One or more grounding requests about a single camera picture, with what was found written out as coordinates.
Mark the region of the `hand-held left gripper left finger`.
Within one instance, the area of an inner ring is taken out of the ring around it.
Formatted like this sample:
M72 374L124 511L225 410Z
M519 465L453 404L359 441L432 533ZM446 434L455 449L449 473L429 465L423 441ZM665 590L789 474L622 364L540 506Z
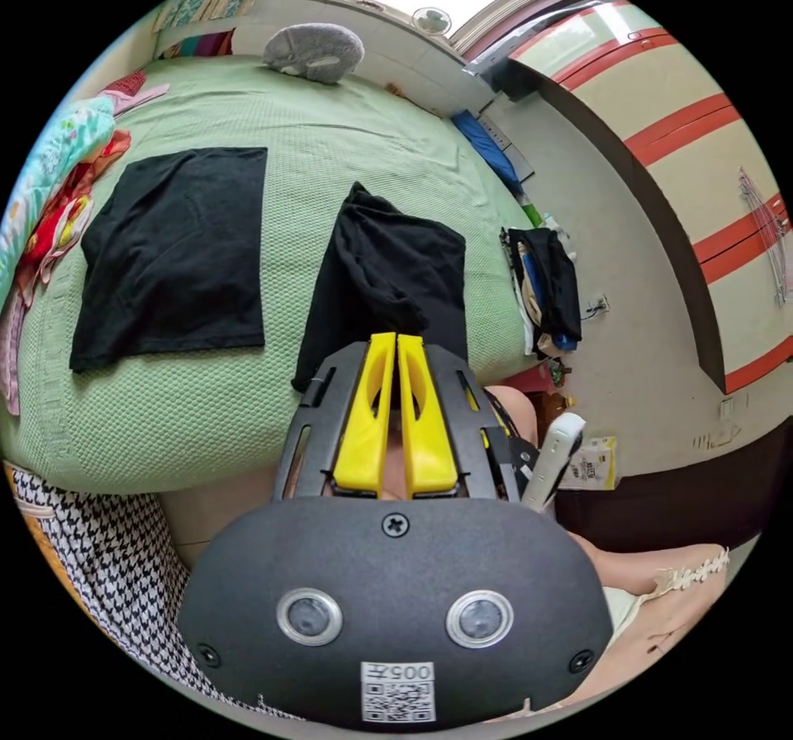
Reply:
M394 333L368 343L333 471L339 493L382 494L396 351Z

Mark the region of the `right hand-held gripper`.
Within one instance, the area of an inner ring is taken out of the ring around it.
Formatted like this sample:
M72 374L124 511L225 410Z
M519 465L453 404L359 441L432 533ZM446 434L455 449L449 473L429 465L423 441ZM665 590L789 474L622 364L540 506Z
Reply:
M534 407L519 392L487 392L485 396L491 408L491 417L482 428L487 471L496 497L516 502L529 485L539 457Z

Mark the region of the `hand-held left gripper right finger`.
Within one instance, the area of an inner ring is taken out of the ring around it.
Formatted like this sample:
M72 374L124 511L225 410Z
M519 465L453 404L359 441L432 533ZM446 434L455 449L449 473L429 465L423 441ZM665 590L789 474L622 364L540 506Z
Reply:
M452 492L458 471L422 338L398 335L397 363L406 494Z

